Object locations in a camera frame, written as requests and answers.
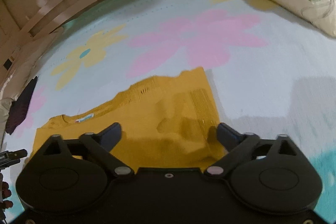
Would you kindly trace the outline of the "mustard yellow knit sweater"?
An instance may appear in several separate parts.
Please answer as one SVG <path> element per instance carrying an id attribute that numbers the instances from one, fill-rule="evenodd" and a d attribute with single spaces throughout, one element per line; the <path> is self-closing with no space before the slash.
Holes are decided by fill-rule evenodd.
<path id="1" fill-rule="evenodd" d="M 153 76 L 83 114 L 53 117 L 37 129 L 33 151 L 51 135 L 76 139 L 115 122 L 122 137 L 110 152 L 134 170 L 205 169 L 225 154 L 216 137 L 219 114 L 202 68 L 177 77 Z"/>

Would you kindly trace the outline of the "dark striped folded garment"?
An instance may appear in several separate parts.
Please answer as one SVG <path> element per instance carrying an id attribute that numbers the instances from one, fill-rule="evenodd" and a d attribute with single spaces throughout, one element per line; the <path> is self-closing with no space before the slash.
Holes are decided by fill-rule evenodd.
<path id="1" fill-rule="evenodd" d="M 12 103 L 9 111 L 9 117 L 5 126 L 5 132 L 7 134 L 11 135 L 15 129 L 26 119 L 37 81 L 37 76 L 31 79 L 21 92 L 18 99 Z"/>

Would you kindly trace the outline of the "floral bed sheet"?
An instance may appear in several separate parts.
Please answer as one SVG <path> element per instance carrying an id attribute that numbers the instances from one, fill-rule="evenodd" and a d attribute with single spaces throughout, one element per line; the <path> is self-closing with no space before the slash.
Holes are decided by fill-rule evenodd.
<path id="1" fill-rule="evenodd" d="M 37 63 L 27 119 L 4 150 L 32 150 L 55 116 L 86 114 L 151 76 L 202 67 L 220 120 L 289 135 L 322 177 L 335 221 L 335 40 L 263 0 L 106 0 L 64 26 Z"/>

